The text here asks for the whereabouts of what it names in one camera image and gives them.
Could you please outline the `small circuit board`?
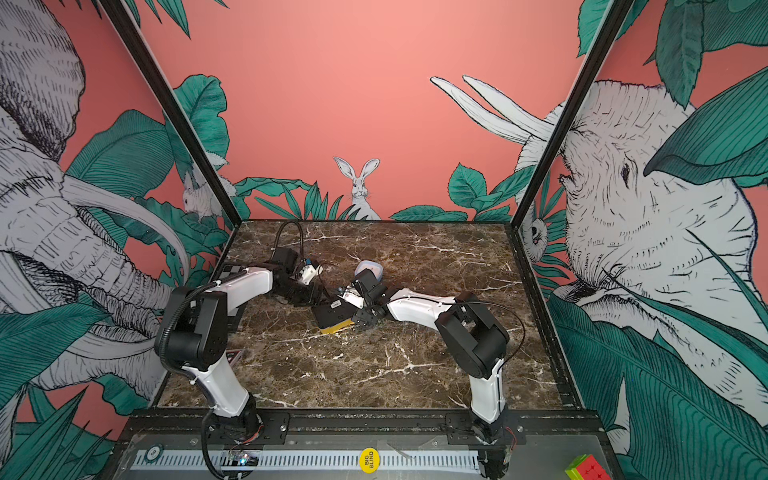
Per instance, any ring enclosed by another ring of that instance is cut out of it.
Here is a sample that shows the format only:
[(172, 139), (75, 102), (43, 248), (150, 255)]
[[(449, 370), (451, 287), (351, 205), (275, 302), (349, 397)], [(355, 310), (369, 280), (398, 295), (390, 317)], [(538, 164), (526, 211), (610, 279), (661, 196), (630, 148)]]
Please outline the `small circuit board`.
[(241, 452), (231, 454), (224, 461), (223, 466), (229, 469), (255, 468), (259, 464), (259, 457), (254, 452)]

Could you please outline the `colourful puzzle cube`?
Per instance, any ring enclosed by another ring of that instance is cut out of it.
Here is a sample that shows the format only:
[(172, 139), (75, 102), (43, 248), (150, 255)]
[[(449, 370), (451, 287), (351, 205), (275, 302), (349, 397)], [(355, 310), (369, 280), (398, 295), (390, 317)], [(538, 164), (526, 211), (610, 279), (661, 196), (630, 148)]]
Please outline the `colourful puzzle cube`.
[(593, 455), (575, 458), (565, 470), (570, 480), (611, 480), (611, 476)]

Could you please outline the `checkerboard calibration card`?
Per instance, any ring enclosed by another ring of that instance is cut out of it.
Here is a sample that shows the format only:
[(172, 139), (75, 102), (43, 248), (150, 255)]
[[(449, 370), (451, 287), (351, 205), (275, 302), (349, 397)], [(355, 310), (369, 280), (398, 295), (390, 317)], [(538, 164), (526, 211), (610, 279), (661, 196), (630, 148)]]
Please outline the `checkerboard calibration card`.
[(241, 265), (230, 263), (223, 264), (221, 268), (216, 272), (213, 280), (225, 280), (229, 276), (239, 273), (242, 269), (243, 267)]

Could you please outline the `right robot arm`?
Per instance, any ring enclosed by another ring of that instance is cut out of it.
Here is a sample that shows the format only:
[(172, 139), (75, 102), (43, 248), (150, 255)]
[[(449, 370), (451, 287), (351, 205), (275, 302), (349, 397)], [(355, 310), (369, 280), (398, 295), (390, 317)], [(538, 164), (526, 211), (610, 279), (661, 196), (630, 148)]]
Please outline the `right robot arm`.
[(486, 425), (498, 422), (506, 406), (501, 370), (510, 336), (486, 302), (468, 291), (439, 297), (382, 286), (367, 295), (349, 286), (342, 299), (374, 318), (389, 316), (437, 331), (448, 353), (469, 376), (474, 417)]

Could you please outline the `triangle sticker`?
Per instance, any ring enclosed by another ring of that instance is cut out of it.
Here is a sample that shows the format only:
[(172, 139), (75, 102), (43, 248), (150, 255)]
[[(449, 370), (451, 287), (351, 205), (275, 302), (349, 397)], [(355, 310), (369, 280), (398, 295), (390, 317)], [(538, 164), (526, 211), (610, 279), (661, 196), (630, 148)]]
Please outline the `triangle sticker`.
[(235, 366), (244, 356), (243, 349), (231, 349), (225, 352), (226, 359), (231, 366)]

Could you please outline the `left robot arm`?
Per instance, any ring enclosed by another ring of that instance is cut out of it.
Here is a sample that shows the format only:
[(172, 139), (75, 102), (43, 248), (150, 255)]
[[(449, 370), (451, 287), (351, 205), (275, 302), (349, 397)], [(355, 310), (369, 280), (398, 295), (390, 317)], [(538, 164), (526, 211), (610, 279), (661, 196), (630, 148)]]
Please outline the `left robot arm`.
[(242, 418), (250, 393), (237, 380), (226, 357), (230, 318), (250, 300), (277, 295), (294, 306), (312, 306), (324, 288), (319, 267), (293, 274), (277, 264), (241, 267), (197, 288), (172, 290), (155, 352), (163, 367), (190, 380), (220, 418)]

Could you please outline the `yellow big blind chip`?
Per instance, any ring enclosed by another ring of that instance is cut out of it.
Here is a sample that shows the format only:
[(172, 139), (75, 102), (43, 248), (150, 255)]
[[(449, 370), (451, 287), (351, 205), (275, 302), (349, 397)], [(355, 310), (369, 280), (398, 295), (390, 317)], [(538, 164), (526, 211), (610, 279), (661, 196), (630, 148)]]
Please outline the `yellow big blind chip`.
[(362, 472), (373, 474), (379, 469), (380, 463), (380, 454), (375, 448), (366, 448), (360, 453), (359, 467)]

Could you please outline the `yellow alarm clock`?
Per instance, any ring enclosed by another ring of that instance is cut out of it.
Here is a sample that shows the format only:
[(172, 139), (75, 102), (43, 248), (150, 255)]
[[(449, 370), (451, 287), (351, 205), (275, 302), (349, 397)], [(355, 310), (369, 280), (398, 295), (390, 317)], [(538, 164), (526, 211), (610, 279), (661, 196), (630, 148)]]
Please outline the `yellow alarm clock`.
[(311, 308), (322, 334), (333, 334), (354, 324), (359, 308), (341, 298), (324, 301)]

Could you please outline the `blue alarm clock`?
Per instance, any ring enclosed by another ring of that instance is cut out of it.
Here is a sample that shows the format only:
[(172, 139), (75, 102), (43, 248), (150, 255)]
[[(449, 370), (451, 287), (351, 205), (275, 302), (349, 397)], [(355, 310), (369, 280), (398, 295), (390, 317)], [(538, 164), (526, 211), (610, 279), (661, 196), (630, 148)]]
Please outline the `blue alarm clock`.
[(381, 264), (371, 260), (362, 260), (358, 263), (355, 269), (355, 275), (358, 275), (365, 270), (370, 270), (377, 281), (382, 280), (384, 268)]

